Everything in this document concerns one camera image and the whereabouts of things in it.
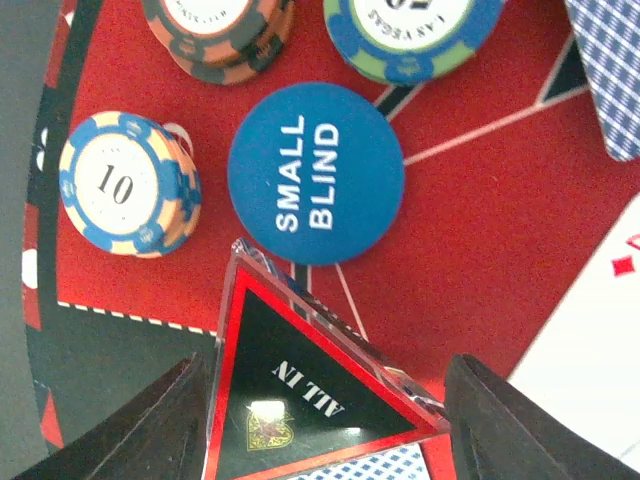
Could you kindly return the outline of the blue playing card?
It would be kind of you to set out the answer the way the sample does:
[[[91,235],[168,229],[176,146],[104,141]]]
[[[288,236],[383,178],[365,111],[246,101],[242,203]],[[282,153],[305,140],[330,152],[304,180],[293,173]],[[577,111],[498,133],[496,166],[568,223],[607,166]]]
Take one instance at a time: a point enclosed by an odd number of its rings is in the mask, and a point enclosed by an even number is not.
[[[417,443],[370,455],[311,473],[298,480],[430,480],[425,459]]]
[[[611,158],[639,158],[639,3],[567,1],[570,24]]]

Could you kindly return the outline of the blue small blind button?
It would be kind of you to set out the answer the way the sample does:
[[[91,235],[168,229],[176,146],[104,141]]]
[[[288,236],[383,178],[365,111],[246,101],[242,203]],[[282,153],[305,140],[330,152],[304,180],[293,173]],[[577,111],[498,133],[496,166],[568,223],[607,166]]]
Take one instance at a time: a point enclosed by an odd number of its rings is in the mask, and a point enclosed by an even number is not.
[[[355,258],[391,228],[404,195],[403,152],[369,101],[339,85],[275,91],[231,143],[235,212],[268,252],[324,266]]]

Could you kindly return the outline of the black triangular marker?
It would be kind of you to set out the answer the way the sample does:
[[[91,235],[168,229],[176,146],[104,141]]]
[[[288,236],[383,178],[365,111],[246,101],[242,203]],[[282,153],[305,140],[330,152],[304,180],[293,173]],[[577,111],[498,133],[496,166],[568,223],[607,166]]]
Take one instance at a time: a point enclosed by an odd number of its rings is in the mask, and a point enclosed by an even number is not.
[[[286,479],[450,429],[441,402],[244,239],[217,340],[206,479]]]

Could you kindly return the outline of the brown chip stack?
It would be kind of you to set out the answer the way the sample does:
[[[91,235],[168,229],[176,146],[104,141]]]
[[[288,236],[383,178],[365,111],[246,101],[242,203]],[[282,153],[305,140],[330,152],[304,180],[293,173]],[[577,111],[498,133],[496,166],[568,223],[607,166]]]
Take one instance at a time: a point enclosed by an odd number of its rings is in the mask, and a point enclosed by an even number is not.
[[[191,77],[234,85],[265,71],[291,33],[292,1],[144,1],[148,27]]]

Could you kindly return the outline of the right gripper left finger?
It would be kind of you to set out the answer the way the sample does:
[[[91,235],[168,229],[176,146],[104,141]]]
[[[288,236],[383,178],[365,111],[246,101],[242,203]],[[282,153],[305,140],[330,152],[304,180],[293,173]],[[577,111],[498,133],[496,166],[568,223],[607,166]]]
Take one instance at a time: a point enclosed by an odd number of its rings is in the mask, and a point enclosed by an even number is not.
[[[204,359],[178,362],[106,420],[18,479],[200,479],[207,440]]]

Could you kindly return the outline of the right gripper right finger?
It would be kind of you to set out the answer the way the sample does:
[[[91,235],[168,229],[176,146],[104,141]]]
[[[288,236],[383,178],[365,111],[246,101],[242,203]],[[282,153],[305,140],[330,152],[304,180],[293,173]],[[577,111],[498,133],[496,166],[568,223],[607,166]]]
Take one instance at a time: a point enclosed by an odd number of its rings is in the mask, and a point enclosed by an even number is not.
[[[637,479],[476,357],[452,358],[445,411],[458,479]]]

